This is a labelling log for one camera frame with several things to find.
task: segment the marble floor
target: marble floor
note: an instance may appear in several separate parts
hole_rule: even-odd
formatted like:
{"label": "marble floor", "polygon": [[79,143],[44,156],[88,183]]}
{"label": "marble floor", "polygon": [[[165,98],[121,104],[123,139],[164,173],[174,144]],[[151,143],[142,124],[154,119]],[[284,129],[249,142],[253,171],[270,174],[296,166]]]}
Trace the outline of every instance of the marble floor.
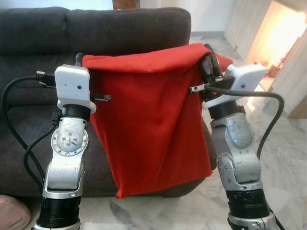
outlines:
{"label": "marble floor", "polygon": [[[245,61],[221,35],[193,35],[191,43],[209,43],[234,60]],[[255,148],[277,109],[274,100],[242,98],[247,118],[254,128]],[[208,126],[210,116],[203,111]],[[264,145],[261,165],[267,200],[288,230],[307,230],[307,120],[286,118],[277,122]],[[39,213],[39,200],[32,200],[32,220]],[[217,170],[190,194],[181,198],[131,197],[83,198],[82,230],[229,230],[228,204]]]}

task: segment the gray sofa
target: gray sofa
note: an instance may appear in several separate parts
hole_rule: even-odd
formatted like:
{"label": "gray sofa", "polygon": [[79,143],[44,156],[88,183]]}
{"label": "gray sofa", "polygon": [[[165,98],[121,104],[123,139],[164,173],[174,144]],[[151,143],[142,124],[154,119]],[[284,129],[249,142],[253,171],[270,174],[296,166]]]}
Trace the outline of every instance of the gray sofa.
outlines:
{"label": "gray sofa", "polygon": [[[130,11],[69,11],[64,8],[7,9],[0,11],[0,93],[15,78],[37,70],[54,72],[57,66],[73,64],[76,53],[124,55],[144,53],[188,44],[190,14],[180,8]],[[48,130],[57,97],[54,89],[37,82],[15,87],[8,99],[9,117],[26,143]],[[104,150],[91,125],[91,144],[85,162],[85,196],[114,196],[116,185]],[[215,153],[211,141],[211,159]],[[0,194],[39,196],[23,166],[24,149],[0,118]],[[50,137],[33,153],[46,169],[51,158]],[[147,195],[182,196],[203,179]]]}

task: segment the red cloth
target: red cloth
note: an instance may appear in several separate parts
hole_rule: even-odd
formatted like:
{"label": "red cloth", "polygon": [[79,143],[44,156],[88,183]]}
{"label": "red cloth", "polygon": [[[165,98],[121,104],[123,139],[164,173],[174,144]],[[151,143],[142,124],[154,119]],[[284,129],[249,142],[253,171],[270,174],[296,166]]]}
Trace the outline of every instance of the red cloth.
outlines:
{"label": "red cloth", "polygon": [[[118,187],[117,198],[168,189],[211,175],[202,128],[197,62],[208,53],[192,44],[145,54],[83,58],[95,101],[91,115]],[[232,63],[219,57],[222,68]]]}

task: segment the sofa backrest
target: sofa backrest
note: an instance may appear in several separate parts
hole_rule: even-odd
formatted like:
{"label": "sofa backrest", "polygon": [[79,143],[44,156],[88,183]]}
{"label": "sofa backrest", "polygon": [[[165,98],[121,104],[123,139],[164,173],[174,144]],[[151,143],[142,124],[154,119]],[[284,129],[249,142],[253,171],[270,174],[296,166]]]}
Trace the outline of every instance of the sofa backrest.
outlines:
{"label": "sofa backrest", "polygon": [[[190,28],[190,14],[181,8],[0,10],[0,95],[13,79],[73,64],[78,52],[124,55],[186,45]],[[11,106],[56,101],[55,90],[42,89],[36,82],[20,84],[9,96]]]}

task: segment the pink cushion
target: pink cushion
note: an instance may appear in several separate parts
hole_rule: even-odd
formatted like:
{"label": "pink cushion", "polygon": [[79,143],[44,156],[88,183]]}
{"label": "pink cushion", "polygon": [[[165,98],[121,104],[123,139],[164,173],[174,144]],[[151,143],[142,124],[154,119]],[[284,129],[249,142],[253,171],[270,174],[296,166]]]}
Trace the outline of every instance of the pink cushion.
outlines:
{"label": "pink cushion", "polygon": [[17,199],[0,195],[0,230],[22,230],[31,219],[29,209]]}

